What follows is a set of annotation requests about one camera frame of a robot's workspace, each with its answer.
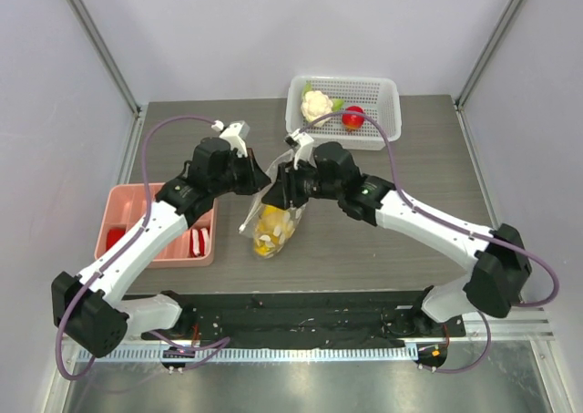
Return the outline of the clear zip top bag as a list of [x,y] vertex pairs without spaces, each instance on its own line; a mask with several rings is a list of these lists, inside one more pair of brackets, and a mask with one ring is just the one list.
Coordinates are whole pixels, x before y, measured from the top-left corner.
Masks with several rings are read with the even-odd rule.
[[265,173],[270,177],[271,184],[256,193],[251,200],[249,213],[239,227],[239,234],[253,241],[253,251],[261,259],[276,255],[292,238],[298,228],[306,206],[291,207],[287,210],[266,205],[262,197],[274,184],[280,164],[286,164],[293,159],[293,152],[288,150],[277,157]]

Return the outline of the white fake cauliflower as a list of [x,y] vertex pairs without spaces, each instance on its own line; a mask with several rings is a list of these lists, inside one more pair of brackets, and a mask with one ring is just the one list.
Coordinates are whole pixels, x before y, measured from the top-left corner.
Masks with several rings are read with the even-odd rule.
[[330,98],[320,90],[313,89],[312,83],[307,82],[302,90],[302,117],[307,123],[312,123],[315,128],[321,128],[328,119],[323,119],[319,122],[315,122],[315,120],[341,110],[343,103],[343,99]]

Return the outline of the red fake pomegranate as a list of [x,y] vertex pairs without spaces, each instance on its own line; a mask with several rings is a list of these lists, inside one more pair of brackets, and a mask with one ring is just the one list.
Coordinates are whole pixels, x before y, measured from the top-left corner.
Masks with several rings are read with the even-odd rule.
[[345,109],[342,115],[342,124],[345,129],[354,131],[358,130],[364,124],[364,111],[358,106],[350,106]]

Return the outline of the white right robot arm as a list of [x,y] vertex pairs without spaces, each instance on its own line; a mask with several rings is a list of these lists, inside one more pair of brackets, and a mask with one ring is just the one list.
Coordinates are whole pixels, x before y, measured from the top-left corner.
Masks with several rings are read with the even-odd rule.
[[465,275],[430,286],[411,313],[416,332],[429,336],[456,315],[482,312],[505,318],[518,305],[532,273],[520,232],[465,222],[400,195],[387,180],[361,172],[353,155],[337,142],[318,146],[309,159],[278,165],[274,183],[262,201],[282,210],[310,199],[336,201],[356,221],[402,233],[442,253]]

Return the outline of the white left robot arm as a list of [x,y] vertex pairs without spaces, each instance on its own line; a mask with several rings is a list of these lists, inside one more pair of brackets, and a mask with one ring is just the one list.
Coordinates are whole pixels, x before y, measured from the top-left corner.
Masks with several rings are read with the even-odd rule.
[[122,307],[128,288],[169,244],[189,230],[223,194],[251,195],[270,183],[240,134],[225,131],[193,151],[184,176],[148,192],[144,217],[100,258],[77,275],[59,274],[51,284],[54,323],[92,356],[111,353],[130,335],[164,329],[187,337],[193,315],[166,294]]

